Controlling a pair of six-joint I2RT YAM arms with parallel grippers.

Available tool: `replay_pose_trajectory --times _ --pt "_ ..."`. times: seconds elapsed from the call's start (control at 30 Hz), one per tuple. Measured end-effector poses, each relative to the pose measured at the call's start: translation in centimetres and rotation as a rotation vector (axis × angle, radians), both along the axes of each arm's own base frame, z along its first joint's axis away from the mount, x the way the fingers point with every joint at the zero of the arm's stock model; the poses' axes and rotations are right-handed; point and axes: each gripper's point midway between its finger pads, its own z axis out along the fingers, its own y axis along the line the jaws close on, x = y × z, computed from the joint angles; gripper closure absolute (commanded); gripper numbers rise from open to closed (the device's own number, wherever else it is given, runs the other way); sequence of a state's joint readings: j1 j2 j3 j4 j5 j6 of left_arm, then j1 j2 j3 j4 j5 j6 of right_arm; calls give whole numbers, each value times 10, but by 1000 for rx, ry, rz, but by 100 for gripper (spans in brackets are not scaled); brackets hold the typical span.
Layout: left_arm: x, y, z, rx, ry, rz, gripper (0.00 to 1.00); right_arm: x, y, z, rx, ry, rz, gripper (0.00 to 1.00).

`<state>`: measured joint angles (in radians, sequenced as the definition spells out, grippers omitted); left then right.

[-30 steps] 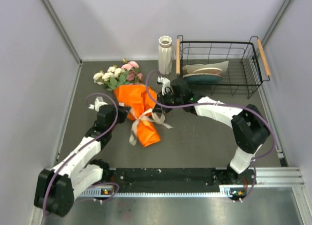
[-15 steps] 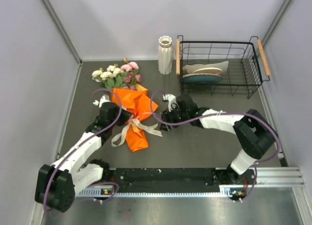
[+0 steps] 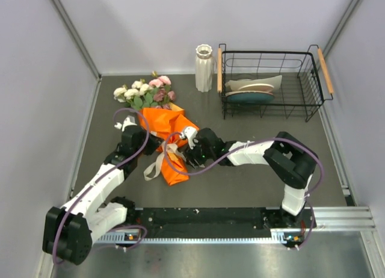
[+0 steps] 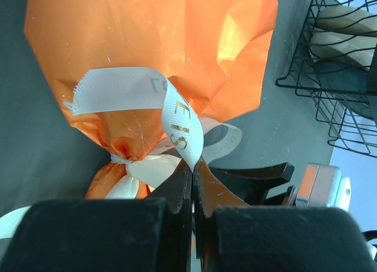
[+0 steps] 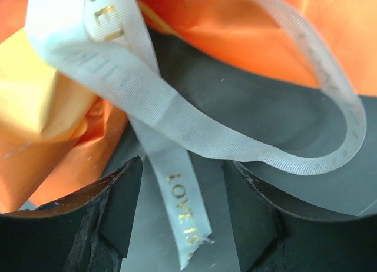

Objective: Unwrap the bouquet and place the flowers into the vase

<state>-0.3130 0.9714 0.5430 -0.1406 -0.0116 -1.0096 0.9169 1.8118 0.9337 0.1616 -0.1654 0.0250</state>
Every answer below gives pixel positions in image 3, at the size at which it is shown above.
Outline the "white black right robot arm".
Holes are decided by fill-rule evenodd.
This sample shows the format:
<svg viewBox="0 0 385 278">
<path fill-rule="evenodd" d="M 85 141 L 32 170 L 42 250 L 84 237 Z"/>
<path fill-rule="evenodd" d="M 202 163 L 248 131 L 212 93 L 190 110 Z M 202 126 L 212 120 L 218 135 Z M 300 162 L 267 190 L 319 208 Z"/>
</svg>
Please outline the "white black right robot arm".
<svg viewBox="0 0 385 278">
<path fill-rule="evenodd" d="M 287 132 L 279 132 L 273 140 L 262 142 L 223 141 L 210 128 L 182 131 L 187 141 L 182 154 L 192 167 L 203 167 L 208 160 L 220 166 L 268 165 L 285 184 L 280 218 L 287 227 L 295 227 L 303 219 L 308 187 L 318 156 Z"/>
</svg>

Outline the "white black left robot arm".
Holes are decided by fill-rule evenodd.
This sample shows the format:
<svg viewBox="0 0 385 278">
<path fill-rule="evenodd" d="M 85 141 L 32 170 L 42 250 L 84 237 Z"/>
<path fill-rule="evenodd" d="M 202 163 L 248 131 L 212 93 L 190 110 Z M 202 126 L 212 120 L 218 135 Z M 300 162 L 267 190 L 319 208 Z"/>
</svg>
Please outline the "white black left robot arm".
<svg viewBox="0 0 385 278">
<path fill-rule="evenodd" d="M 121 141 L 104 159 L 95 176 L 62 207 L 51 207 L 45 217 L 42 250 L 54 262 L 83 263 L 93 244 L 113 227 L 135 224 L 132 201 L 106 198 L 136 169 L 141 155 L 151 155 L 163 139 L 136 124 L 124 126 Z"/>
</svg>

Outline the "white printed ribbon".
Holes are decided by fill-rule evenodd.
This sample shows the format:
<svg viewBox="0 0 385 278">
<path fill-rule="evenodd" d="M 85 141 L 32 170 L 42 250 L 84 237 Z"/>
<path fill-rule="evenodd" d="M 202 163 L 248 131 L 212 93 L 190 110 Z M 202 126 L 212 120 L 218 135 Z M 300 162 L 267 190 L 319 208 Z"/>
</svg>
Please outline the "white printed ribbon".
<svg viewBox="0 0 385 278">
<path fill-rule="evenodd" d="M 168 156 L 169 153 L 174 155 L 176 159 L 181 158 L 185 160 L 182 153 L 179 151 L 177 143 L 168 143 L 167 145 L 165 145 L 165 142 L 162 142 L 161 148 L 162 152 L 158 155 L 155 162 L 153 162 L 143 171 L 145 181 L 151 181 L 152 179 L 157 178 L 160 175 L 163 160 L 166 156 Z"/>
</svg>

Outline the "orange wrapping paper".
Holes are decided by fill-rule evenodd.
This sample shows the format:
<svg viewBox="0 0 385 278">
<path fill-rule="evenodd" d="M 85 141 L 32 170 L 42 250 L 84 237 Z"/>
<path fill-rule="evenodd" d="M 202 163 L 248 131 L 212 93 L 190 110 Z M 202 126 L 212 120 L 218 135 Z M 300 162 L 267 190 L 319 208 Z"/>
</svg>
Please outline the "orange wrapping paper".
<svg viewBox="0 0 385 278">
<path fill-rule="evenodd" d="M 139 118 L 140 125 L 149 126 L 150 133 L 162 140 L 168 140 L 168 143 L 177 143 L 178 148 L 187 144 L 186 140 L 182 140 L 176 134 L 182 132 L 187 126 L 198 127 L 185 117 L 185 111 L 167 110 L 160 108 L 144 108 L 141 110 L 142 116 Z M 161 146 L 156 150 L 158 155 L 162 152 Z M 185 161 L 181 158 L 176 159 L 172 154 L 165 157 L 161 167 L 160 175 L 163 175 L 169 186 L 187 181 L 189 177 L 184 175 L 186 172 Z"/>
</svg>

